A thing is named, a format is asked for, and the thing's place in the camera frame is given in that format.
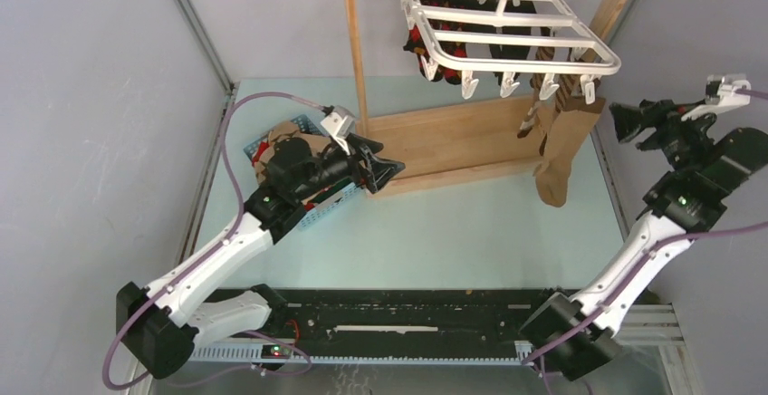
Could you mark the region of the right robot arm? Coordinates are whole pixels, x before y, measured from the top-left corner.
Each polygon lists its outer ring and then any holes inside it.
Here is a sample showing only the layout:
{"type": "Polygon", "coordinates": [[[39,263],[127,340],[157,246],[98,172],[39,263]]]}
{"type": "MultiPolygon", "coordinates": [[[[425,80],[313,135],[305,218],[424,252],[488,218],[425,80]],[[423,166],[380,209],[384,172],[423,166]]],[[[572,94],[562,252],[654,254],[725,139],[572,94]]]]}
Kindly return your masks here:
{"type": "Polygon", "coordinates": [[[616,337],[630,307],[662,269],[696,240],[733,236],[766,223],[716,231],[724,199],[767,166],[767,134],[752,127],[709,137],[717,114],[703,101],[676,104],[642,101],[609,106],[618,141],[634,140],[641,151],[658,150],[670,165],[643,197],[646,205],[621,249],[577,293],[556,292],[531,309],[520,334],[532,345],[522,359],[539,371],[551,364],[569,381],[597,370],[622,350],[616,337]]]}

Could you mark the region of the brown argyle sock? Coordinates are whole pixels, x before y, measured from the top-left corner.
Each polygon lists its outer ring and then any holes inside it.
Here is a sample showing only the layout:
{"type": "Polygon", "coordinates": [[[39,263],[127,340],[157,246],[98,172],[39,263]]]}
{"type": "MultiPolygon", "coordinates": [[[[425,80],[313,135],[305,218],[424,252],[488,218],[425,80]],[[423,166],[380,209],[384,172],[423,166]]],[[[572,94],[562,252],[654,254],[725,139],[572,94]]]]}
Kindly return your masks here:
{"type": "Polygon", "coordinates": [[[318,156],[331,143],[329,138],[322,135],[302,132],[299,125],[292,121],[286,120],[279,123],[268,132],[265,141],[260,141],[257,144],[256,151],[251,156],[258,185],[261,185],[266,179],[266,165],[275,154],[275,145],[278,142],[293,138],[306,141],[310,146],[311,153],[315,156],[318,156]]]}

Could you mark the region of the brown striped sock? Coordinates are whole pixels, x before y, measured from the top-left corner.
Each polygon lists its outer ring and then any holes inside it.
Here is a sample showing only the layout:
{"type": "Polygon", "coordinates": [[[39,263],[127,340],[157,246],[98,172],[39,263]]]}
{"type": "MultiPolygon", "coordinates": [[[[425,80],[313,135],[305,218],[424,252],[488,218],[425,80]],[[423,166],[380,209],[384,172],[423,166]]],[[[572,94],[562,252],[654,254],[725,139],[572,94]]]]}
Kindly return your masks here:
{"type": "MultiPolygon", "coordinates": [[[[534,59],[536,61],[549,62],[554,59],[554,55],[555,55],[554,47],[542,46],[537,48],[537,51],[534,55],[534,59]]],[[[534,73],[532,75],[532,78],[530,80],[530,86],[533,88],[533,104],[531,105],[530,109],[527,111],[519,127],[519,130],[517,132],[518,139],[523,139],[527,137],[528,134],[533,129],[535,114],[541,105],[541,102],[539,100],[539,93],[542,88],[543,80],[544,80],[543,73],[534,73]]]]}
{"type": "Polygon", "coordinates": [[[580,86],[580,73],[566,73],[558,76],[558,90],[554,94],[553,106],[556,113],[564,110],[568,100],[573,96],[574,91],[580,86]]]}

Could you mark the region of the white plastic clip hanger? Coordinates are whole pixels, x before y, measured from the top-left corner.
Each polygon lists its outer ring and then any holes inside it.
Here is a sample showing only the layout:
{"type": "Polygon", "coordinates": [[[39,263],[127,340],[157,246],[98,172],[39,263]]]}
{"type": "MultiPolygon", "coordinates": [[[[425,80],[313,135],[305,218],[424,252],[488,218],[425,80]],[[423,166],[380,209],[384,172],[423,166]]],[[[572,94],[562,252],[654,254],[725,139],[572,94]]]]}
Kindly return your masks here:
{"type": "Polygon", "coordinates": [[[567,77],[595,99],[598,79],[620,58],[564,0],[400,0],[408,25],[404,49],[431,82],[446,81],[470,99],[489,72],[506,98],[528,74],[539,101],[566,89],[567,77]]]}

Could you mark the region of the plain brown sock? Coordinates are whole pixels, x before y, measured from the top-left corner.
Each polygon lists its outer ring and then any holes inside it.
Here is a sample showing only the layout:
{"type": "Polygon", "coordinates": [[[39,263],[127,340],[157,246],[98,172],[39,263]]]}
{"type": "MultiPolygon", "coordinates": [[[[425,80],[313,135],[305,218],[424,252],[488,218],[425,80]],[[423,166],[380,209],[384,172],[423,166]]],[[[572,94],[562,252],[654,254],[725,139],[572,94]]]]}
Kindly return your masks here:
{"type": "Polygon", "coordinates": [[[546,134],[542,161],[533,172],[540,200],[551,207],[562,207],[567,200],[572,162],[589,137],[606,105],[597,98],[592,104],[571,98],[554,118],[546,134]]]}

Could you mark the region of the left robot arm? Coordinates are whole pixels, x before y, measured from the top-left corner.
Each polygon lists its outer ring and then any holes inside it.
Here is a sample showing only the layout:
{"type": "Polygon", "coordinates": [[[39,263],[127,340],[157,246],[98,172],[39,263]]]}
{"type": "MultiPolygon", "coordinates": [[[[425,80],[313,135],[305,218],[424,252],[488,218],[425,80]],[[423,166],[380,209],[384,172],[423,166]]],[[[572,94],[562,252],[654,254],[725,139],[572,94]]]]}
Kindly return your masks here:
{"type": "Polygon", "coordinates": [[[345,180],[375,194],[406,167],[379,157],[380,142],[356,134],[346,142],[342,147],[332,140],[315,152],[303,137],[276,141],[264,181],[207,247],[145,287],[129,282],[117,292],[118,339],[148,375],[165,379],[195,348],[235,333],[257,330],[271,338],[283,332],[283,301],[268,287],[220,303],[207,299],[240,266],[288,235],[305,217],[307,199],[345,180]]]}

